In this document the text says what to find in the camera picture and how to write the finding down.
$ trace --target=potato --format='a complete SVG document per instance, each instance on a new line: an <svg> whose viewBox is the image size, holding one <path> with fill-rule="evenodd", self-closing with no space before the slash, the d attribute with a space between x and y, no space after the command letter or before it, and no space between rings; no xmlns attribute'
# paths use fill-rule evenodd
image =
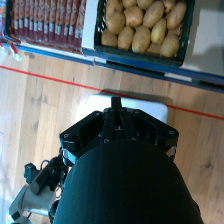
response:
<svg viewBox="0 0 224 224"><path fill-rule="evenodd" d="M101 44L109 47L117 47L117 36L105 29L101 36Z"/></svg>
<svg viewBox="0 0 224 224"><path fill-rule="evenodd" d="M120 12L113 13L110 18L106 20L107 29L112 34L119 34L125 26L125 15Z"/></svg>
<svg viewBox="0 0 224 224"><path fill-rule="evenodd" d="M168 35L160 48L160 55L170 58L173 57L179 50L179 39L177 35Z"/></svg>
<svg viewBox="0 0 224 224"><path fill-rule="evenodd" d="M150 5L152 5L152 3L154 2L155 0L138 0L137 3L138 3L138 6L141 8L141 9L148 9Z"/></svg>
<svg viewBox="0 0 224 224"><path fill-rule="evenodd" d="M154 44L160 45L166 34L166 20L160 19L152 29L151 40Z"/></svg>
<svg viewBox="0 0 224 224"><path fill-rule="evenodd" d="M123 0L124 8L129 8L135 5L137 5L137 0Z"/></svg>
<svg viewBox="0 0 224 224"><path fill-rule="evenodd" d="M163 0L164 6L165 6L165 13L170 13L170 11L173 9L173 7L176 4L176 0Z"/></svg>
<svg viewBox="0 0 224 224"><path fill-rule="evenodd" d="M108 0L106 5L106 20L114 14L114 12L123 12L122 0Z"/></svg>
<svg viewBox="0 0 224 224"><path fill-rule="evenodd" d="M126 26L118 36L118 48L128 51L131 47L134 36L134 30Z"/></svg>
<svg viewBox="0 0 224 224"><path fill-rule="evenodd" d="M143 11L138 6L132 6L124 10L126 26L133 28L140 26L143 21Z"/></svg>
<svg viewBox="0 0 224 224"><path fill-rule="evenodd" d="M154 2L146 11L143 18L143 26L151 29L162 17L164 13L164 4L161 1Z"/></svg>
<svg viewBox="0 0 224 224"><path fill-rule="evenodd" d="M132 51L136 53L145 53L151 42L150 30L144 26L136 29L132 41Z"/></svg>
<svg viewBox="0 0 224 224"><path fill-rule="evenodd" d="M186 3L178 2L167 16L167 29L175 30L182 23L186 10Z"/></svg>

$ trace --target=red line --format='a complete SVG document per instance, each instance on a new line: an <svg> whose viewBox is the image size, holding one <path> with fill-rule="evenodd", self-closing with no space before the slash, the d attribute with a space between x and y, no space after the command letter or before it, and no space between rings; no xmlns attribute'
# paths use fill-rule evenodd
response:
<svg viewBox="0 0 224 224"><path fill-rule="evenodd" d="M67 84L67 85L77 86L77 87L84 88L84 89L90 89L90 90L94 90L94 91L108 93L108 94L111 94L111 95L116 95L116 96L121 96L121 97L126 97L126 98L142 100L139 97L133 97L133 96L129 96L127 94L116 93L116 92L113 92L113 91L110 91L110 90L99 89L99 88L96 88L96 87L86 86L86 85L82 85L82 84L79 84L79 83L69 82L69 81L56 79L56 78L52 78L52 77L48 77L48 76L44 76L44 75L38 75L38 74L35 74L35 73L31 73L31 72L25 72L25 71L21 71L21 70L18 70L18 69L5 67L5 66L2 66L2 65L0 65L0 68L8 70L8 71L12 71L12 72L17 72L17 73L21 73L21 74L37 77L37 78L51 80L51 81L54 81L54 82L59 82L59 83ZM173 106L173 105L169 105L169 104L167 104L167 107L171 108L171 109L174 109L174 110L180 110L180 111L184 111L184 112L197 114L197 115L201 115L201 116L204 116L204 117L210 117L210 118L214 118L214 119L218 119L218 120L223 120L224 121L224 117L220 117L220 116L216 116L216 115L212 115L212 114L206 114L206 113L203 113L203 112L189 110L189 109L185 109L185 108L181 108L181 107L177 107L177 106Z"/></svg>

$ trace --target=wooden floor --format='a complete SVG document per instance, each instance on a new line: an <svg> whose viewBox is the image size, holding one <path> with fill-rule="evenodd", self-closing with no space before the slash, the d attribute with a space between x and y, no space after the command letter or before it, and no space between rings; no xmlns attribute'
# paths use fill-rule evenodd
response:
<svg viewBox="0 0 224 224"><path fill-rule="evenodd" d="M0 65L224 117L224 95L106 68L24 54ZM24 165L57 155L58 135L99 91L0 69L0 223L25 183ZM206 224L224 223L224 120L169 109L179 133L176 164ZM32 215L33 223L49 223Z"/></svg>

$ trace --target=plastic crate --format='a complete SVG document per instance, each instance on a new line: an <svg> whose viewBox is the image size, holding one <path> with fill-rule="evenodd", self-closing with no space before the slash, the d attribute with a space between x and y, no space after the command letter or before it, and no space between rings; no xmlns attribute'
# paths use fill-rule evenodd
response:
<svg viewBox="0 0 224 224"><path fill-rule="evenodd" d="M94 35L94 48L96 51L103 52L108 55L113 55L115 57L122 57L125 59L131 59L135 61L149 62L153 64L163 65L163 66L175 66L179 67L183 64L185 54L187 51L188 39L190 34L190 28L193 20L193 12L195 0L185 0L187 4L187 11L182 23L180 37L180 48L177 52L176 57L165 58L155 53L140 54L130 51L124 51L117 48L106 47L101 44L101 35L106 28L105 23L105 11L107 0L99 0L97 8L97 19L95 26Z"/></svg>

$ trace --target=packaged sausage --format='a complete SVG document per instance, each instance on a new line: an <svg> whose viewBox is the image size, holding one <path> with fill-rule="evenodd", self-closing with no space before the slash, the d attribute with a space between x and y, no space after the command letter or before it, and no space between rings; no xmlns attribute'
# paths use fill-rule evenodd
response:
<svg viewBox="0 0 224 224"><path fill-rule="evenodd" d="M24 36L24 5L19 6L19 36L23 37Z"/></svg>
<svg viewBox="0 0 224 224"><path fill-rule="evenodd" d="M29 38L34 38L34 7L30 6L30 18L29 18L30 24L29 24Z"/></svg>
<svg viewBox="0 0 224 224"><path fill-rule="evenodd" d="M49 42L54 42L56 9L50 10Z"/></svg>
<svg viewBox="0 0 224 224"><path fill-rule="evenodd" d="M57 0L51 0L51 10L57 9Z"/></svg>
<svg viewBox="0 0 224 224"><path fill-rule="evenodd" d="M19 34L19 5L14 4L13 10L14 10L13 30L14 30L14 35L17 37Z"/></svg>
<svg viewBox="0 0 224 224"><path fill-rule="evenodd" d="M35 0L34 6L35 6L35 8L39 7L39 0Z"/></svg>
<svg viewBox="0 0 224 224"><path fill-rule="evenodd" d="M45 10L45 13L44 13L44 41L45 42L48 42L49 22L50 22L50 11Z"/></svg>
<svg viewBox="0 0 224 224"><path fill-rule="evenodd" d="M79 15L77 19L77 24L75 28L74 34L74 49L76 51L81 51L82 46L82 36L83 36L83 27L84 27L84 20L85 20L85 12L86 12L86 1L82 0L79 8Z"/></svg>
<svg viewBox="0 0 224 224"><path fill-rule="evenodd" d="M71 13L73 0L67 0L66 13Z"/></svg>
<svg viewBox="0 0 224 224"><path fill-rule="evenodd" d="M25 5L24 36L29 36L30 6Z"/></svg>
<svg viewBox="0 0 224 224"><path fill-rule="evenodd" d="M34 8L34 21L33 21L33 39L38 40L38 16L39 8Z"/></svg>
<svg viewBox="0 0 224 224"><path fill-rule="evenodd" d="M19 0L19 5L24 5L25 4L25 0Z"/></svg>
<svg viewBox="0 0 224 224"><path fill-rule="evenodd" d="M71 18L71 13L67 12L65 15L65 23L63 28L63 44L64 45L67 45L67 41L68 41L68 30L69 30L70 18Z"/></svg>
<svg viewBox="0 0 224 224"><path fill-rule="evenodd" d="M72 3L72 12L71 12L71 18L70 18L70 24L69 24L69 31L68 31L68 44L73 45L74 42L74 30L78 18L78 12L80 7L80 0L73 0Z"/></svg>
<svg viewBox="0 0 224 224"><path fill-rule="evenodd" d="M63 28L64 28L64 13L60 13L59 23L57 25L55 40L57 45L61 45L63 41Z"/></svg>
<svg viewBox="0 0 224 224"><path fill-rule="evenodd" d="M45 0L44 9L45 10L50 10L50 8L51 8L51 0Z"/></svg>
<svg viewBox="0 0 224 224"><path fill-rule="evenodd" d="M44 8L39 8L38 12L38 39L44 38Z"/></svg>
<svg viewBox="0 0 224 224"><path fill-rule="evenodd" d="M39 0L40 9L44 9L44 0Z"/></svg>
<svg viewBox="0 0 224 224"><path fill-rule="evenodd" d="M61 13L64 13L65 12L65 10L66 10L66 3L67 3L67 1L66 0L58 0L59 1L59 11L61 12Z"/></svg>
<svg viewBox="0 0 224 224"><path fill-rule="evenodd" d="M30 0L30 7L35 7L35 0Z"/></svg>
<svg viewBox="0 0 224 224"><path fill-rule="evenodd" d="M30 5L30 0L25 0L25 5Z"/></svg>

